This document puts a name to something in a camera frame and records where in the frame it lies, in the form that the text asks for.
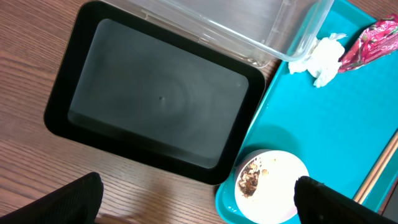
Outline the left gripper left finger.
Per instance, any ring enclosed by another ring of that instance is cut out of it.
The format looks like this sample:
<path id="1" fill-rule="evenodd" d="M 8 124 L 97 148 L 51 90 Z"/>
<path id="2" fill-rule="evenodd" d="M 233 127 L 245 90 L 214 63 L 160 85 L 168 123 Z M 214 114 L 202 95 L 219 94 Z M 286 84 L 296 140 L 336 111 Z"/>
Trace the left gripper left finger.
<path id="1" fill-rule="evenodd" d="M 1 217 L 1 224 L 94 224 L 104 186 L 97 172 Z"/>

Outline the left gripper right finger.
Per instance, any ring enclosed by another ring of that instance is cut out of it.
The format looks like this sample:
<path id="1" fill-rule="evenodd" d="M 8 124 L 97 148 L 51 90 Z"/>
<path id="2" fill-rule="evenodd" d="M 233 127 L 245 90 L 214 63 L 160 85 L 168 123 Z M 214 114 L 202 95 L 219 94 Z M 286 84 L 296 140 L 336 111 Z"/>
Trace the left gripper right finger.
<path id="1" fill-rule="evenodd" d="M 294 190 L 301 224 L 397 224 L 308 176 Z"/>

